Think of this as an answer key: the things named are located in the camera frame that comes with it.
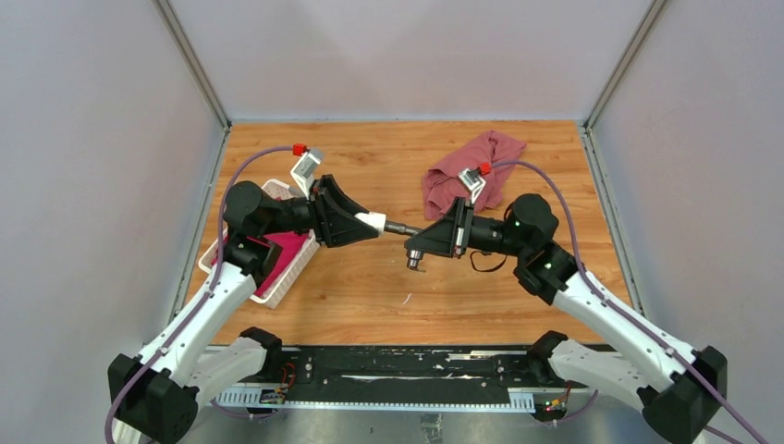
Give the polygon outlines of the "white pipe elbow fitting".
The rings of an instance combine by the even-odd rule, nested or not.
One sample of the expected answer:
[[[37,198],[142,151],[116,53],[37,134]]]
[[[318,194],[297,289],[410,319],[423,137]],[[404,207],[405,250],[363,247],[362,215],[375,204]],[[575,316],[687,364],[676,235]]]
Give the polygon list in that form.
[[[359,212],[356,213],[354,217],[369,227],[372,227],[378,233],[378,236],[381,236],[386,230],[386,214],[376,212]]]

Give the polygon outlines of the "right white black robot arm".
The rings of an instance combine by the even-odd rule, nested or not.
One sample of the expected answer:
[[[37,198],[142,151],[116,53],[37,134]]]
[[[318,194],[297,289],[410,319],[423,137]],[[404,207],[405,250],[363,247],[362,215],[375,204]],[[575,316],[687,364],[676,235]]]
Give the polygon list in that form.
[[[556,331],[533,345],[528,373],[540,386],[558,379],[598,389],[640,412],[670,443],[693,443],[727,394],[728,361],[712,346],[677,339],[629,307],[553,239],[558,219],[539,194],[523,194],[503,219],[476,216],[463,198],[405,241],[408,266],[426,254],[460,257],[467,250],[514,258],[515,278],[529,294],[580,320],[619,357],[605,356]]]

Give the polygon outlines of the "dusty pink cloth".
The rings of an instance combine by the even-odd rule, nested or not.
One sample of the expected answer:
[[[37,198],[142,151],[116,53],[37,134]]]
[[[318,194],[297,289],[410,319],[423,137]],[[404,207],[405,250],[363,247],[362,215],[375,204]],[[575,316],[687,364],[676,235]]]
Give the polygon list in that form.
[[[457,151],[430,166],[423,175],[423,215],[427,220],[443,216],[457,197],[471,194],[459,180],[459,173],[480,170],[485,186],[474,204],[474,211],[498,207],[503,201],[502,188],[510,177],[509,166],[494,168],[493,164],[521,158],[527,143],[496,130],[476,136]]]

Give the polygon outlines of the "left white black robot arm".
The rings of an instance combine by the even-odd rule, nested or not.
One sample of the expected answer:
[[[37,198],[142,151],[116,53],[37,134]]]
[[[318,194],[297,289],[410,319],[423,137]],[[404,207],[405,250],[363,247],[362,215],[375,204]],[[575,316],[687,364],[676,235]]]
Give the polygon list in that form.
[[[244,302],[278,306],[318,248],[377,238],[387,222],[329,175],[302,177],[299,184],[299,194],[275,180],[228,187],[197,294],[137,354],[119,354],[109,365],[107,442],[179,442],[200,410],[243,377],[271,382],[281,375],[281,341],[257,327],[211,357],[204,351]]]

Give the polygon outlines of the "white plastic basket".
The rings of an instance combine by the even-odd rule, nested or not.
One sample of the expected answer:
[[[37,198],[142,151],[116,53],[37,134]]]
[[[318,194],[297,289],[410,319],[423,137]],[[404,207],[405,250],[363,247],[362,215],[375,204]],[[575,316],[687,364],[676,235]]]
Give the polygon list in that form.
[[[276,200],[296,197],[300,193],[299,191],[294,192],[287,183],[277,179],[267,180],[261,188]],[[271,276],[249,297],[249,300],[264,305],[268,309],[275,309],[305,266],[311,261],[320,245],[312,230],[306,234],[296,234],[293,231],[277,233],[268,236],[268,239],[282,247],[282,252]],[[216,244],[217,242],[214,241],[197,261],[198,268],[208,275],[216,260]]]

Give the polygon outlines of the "magenta cloth in basket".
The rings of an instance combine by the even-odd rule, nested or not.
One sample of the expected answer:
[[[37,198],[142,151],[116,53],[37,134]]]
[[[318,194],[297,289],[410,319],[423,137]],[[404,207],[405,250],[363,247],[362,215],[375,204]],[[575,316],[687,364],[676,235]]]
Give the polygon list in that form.
[[[234,265],[257,287],[268,282],[284,254],[271,237],[281,233],[302,235],[311,227],[304,197],[277,199],[251,181],[231,186],[224,199],[221,237],[213,264]]]

